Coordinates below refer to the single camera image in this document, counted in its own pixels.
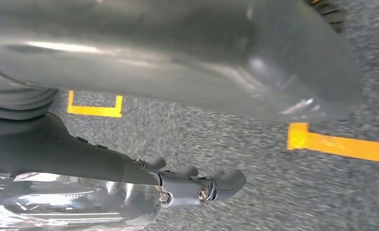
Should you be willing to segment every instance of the metal screw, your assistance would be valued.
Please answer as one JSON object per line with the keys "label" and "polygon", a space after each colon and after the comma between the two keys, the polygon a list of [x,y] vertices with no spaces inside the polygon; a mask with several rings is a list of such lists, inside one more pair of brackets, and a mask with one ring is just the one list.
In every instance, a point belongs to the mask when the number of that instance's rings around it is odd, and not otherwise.
{"label": "metal screw", "polygon": [[159,195],[159,200],[163,203],[166,203],[170,200],[170,195],[168,195],[168,193],[166,192],[162,192],[160,195]]}
{"label": "metal screw", "polygon": [[202,187],[199,189],[199,192],[198,192],[198,201],[200,203],[203,203],[207,200],[209,196],[209,191],[206,187]]}

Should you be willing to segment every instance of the robotic hand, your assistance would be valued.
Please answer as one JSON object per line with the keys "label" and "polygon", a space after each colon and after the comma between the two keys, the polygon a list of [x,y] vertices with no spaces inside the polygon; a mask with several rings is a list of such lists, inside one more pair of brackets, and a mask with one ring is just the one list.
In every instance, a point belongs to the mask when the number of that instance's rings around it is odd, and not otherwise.
{"label": "robotic hand", "polygon": [[139,230],[164,208],[227,199],[246,183],[239,170],[165,166],[73,137],[53,114],[0,119],[0,230]]}

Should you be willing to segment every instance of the robotic finger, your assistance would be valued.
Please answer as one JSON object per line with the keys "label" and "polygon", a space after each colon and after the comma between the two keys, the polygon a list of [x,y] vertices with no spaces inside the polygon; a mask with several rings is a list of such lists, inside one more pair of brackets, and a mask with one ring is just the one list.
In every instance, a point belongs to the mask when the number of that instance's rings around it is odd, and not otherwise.
{"label": "robotic finger", "polygon": [[246,177],[240,170],[213,172],[210,176],[198,177],[198,169],[186,166],[175,172],[151,169],[152,164],[142,160],[136,163],[145,170],[156,174],[160,186],[165,190],[161,197],[164,207],[177,207],[183,205],[198,205],[207,201],[224,200],[235,195],[246,183]]}

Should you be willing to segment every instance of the yellow tape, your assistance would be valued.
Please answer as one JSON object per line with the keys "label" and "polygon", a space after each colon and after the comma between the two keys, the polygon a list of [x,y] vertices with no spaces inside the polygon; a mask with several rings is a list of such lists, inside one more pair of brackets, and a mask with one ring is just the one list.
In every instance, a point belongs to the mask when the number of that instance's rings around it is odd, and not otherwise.
{"label": "yellow tape", "polygon": [[326,136],[308,131],[308,124],[290,124],[288,149],[310,149],[353,158],[379,161],[379,142]]}
{"label": "yellow tape", "polygon": [[90,106],[74,106],[73,105],[74,92],[69,91],[69,98],[67,101],[67,112],[78,115],[88,116],[106,116],[106,117],[122,117],[123,97],[121,95],[116,96],[115,107],[90,107]]}

